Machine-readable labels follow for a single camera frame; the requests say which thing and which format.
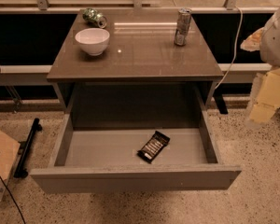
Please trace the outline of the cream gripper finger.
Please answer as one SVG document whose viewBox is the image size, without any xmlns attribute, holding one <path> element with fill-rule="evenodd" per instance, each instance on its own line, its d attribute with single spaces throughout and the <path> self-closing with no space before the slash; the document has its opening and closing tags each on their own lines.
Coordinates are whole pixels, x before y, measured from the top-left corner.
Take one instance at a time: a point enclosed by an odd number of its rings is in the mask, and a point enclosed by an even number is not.
<svg viewBox="0 0 280 224">
<path fill-rule="evenodd" d="M 257 129 L 265 125 L 280 108 L 280 68 L 257 73 L 245 112 L 245 126 Z"/>
<path fill-rule="evenodd" d="M 257 51 L 260 50 L 260 41 L 262 36 L 263 28 L 259 28 L 253 34 L 251 34 L 247 39 L 245 39 L 240 48 L 245 51 Z"/>
</svg>

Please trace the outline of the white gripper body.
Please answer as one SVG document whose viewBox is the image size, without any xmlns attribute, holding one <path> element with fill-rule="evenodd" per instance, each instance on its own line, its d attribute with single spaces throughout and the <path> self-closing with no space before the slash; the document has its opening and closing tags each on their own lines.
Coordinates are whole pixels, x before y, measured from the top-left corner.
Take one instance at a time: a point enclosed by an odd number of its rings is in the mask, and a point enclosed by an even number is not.
<svg viewBox="0 0 280 224">
<path fill-rule="evenodd" d="M 272 66 L 280 67 L 280 7 L 263 27 L 260 58 Z"/>
</svg>

